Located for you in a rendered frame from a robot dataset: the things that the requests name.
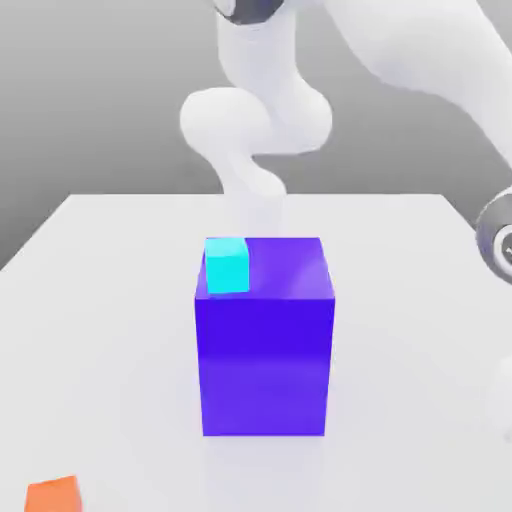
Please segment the small cyan cube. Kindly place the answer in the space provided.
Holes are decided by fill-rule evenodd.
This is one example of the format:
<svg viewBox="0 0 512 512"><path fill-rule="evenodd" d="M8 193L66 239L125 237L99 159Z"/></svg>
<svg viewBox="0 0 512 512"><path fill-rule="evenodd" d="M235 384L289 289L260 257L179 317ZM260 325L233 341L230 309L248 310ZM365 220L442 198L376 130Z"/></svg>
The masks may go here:
<svg viewBox="0 0 512 512"><path fill-rule="evenodd" d="M243 237L207 238L205 270L210 294L248 292L249 251Z"/></svg>

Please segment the small orange cube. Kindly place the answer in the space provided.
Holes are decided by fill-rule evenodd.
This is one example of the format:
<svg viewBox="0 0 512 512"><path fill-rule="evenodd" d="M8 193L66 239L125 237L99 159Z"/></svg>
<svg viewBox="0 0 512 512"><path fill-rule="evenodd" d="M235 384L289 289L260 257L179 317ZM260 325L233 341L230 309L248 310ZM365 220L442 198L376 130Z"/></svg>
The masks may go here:
<svg viewBox="0 0 512 512"><path fill-rule="evenodd" d="M30 484L24 512L83 512L77 477L67 476Z"/></svg>

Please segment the large blue box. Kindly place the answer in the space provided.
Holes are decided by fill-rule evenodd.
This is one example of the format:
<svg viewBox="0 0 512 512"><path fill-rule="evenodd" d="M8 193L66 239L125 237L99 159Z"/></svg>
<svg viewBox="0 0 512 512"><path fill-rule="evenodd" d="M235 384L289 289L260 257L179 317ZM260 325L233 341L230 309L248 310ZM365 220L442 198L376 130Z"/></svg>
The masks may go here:
<svg viewBox="0 0 512 512"><path fill-rule="evenodd" d="M250 238L250 289L207 291L195 325L206 436L325 432L335 293L319 238Z"/></svg>

